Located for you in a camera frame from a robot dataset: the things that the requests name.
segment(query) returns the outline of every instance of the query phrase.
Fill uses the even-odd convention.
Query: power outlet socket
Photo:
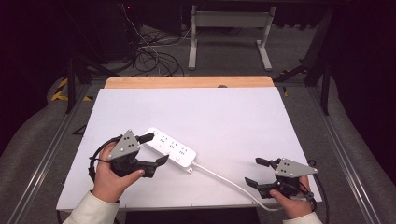
[[[197,156],[194,150],[156,128],[149,128],[145,134],[147,133],[154,133],[154,138],[145,143],[146,146],[161,155],[169,155],[170,162],[180,169],[192,173],[192,163]]]

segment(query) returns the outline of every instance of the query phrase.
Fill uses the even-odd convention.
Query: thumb
[[[134,182],[136,182],[140,177],[145,174],[144,170],[137,170],[131,174],[128,174],[122,178],[122,182],[125,185],[125,188],[131,186]]]
[[[280,205],[282,205],[283,207],[285,207],[285,205],[288,203],[288,201],[290,199],[286,198],[285,196],[283,196],[283,194],[281,194],[279,191],[275,190],[275,189],[271,189],[270,190],[270,194],[271,196],[278,202],[280,203]]]

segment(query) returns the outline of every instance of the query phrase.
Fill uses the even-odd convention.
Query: person's sleeve
[[[317,214],[313,212],[303,217],[283,220],[283,224],[321,224],[321,221],[318,218]]]
[[[106,203],[88,192],[64,224],[113,224],[120,203]]]

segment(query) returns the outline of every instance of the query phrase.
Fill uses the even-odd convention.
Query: power strip
[[[192,173],[192,163],[197,156],[194,150],[156,128],[149,128],[145,134],[147,133],[154,133],[154,138],[145,143],[146,146],[161,155],[169,155],[170,162],[182,170]]]

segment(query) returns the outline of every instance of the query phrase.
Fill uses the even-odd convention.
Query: hand
[[[300,176],[299,181],[306,187],[306,189],[311,190],[309,188],[309,181],[306,175]],[[306,189],[301,185],[300,189],[306,191]],[[270,194],[277,202],[280,203],[280,205],[285,208],[286,215],[289,218],[303,217],[312,213],[310,202],[288,199],[275,189],[271,189]]]
[[[107,203],[115,203],[122,193],[145,173],[144,170],[137,170],[124,177],[114,174],[110,163],[104,161],[108,161],[107,157],[115,145],[116,143],[110,143],[100,152],[99,158],[103,161],[98,162],[92,189],[93,196]]]

